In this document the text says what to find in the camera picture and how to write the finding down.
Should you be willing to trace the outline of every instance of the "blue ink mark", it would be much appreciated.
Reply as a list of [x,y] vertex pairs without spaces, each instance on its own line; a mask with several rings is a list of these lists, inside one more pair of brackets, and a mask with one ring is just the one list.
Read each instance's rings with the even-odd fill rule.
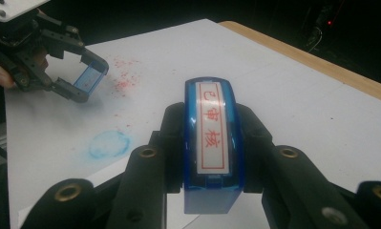
[[123,156],[130,147],[130,142],[130,138],[121,132],[103,132],[92,140],[89,154],[96,159]]

